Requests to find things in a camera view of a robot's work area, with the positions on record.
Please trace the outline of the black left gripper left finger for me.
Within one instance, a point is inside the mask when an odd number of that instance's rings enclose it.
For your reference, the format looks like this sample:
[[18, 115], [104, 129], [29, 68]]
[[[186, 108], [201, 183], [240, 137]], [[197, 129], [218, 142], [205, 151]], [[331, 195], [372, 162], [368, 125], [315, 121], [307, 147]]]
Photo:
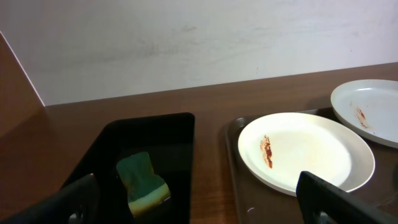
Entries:
[[88, 174], [2, 223], [94, 223], [99, 197], [96, 177]]

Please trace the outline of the grey-white plate top stained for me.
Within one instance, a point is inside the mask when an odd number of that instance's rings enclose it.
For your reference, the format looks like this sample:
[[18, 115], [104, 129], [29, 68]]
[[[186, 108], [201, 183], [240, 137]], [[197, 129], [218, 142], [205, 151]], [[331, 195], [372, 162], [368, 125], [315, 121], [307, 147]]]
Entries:
[[397, 82], [355, 80], [330, 96], [335, 116], [358, 135], [397, 148]]

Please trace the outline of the white plate stained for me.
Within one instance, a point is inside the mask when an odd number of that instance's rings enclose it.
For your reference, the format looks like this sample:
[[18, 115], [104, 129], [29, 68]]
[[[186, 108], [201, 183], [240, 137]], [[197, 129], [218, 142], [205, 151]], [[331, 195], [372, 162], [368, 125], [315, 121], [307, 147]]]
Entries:
[[306, 113], [275, 113], [247, 124], [238, 137], [239, 155], [268, 187], [295, 196], [301, 172], [352, 192], [373, 176], [368, 144], [336, 121]]

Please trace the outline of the green yellow sponge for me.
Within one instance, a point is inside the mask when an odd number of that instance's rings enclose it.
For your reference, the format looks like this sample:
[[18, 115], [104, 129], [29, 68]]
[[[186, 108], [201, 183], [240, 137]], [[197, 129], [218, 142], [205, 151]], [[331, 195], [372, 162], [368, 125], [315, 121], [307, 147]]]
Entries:
[[121, 159], [116, 164], [118, 175], [127, 192], [127, 204], [134, 217], [139, 217], [170, 199], [165, 180], [154, 172], [148, 152]]

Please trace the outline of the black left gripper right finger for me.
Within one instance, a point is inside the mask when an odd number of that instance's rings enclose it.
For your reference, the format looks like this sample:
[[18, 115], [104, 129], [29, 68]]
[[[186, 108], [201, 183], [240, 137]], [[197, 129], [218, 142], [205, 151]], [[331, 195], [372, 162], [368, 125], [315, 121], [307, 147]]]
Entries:
[[300, 173], [296, 197], [305, 223], [326, 223], [325, 215], [337, 223], [397, 223], [397, 217], [364, 203], [308, 171]]

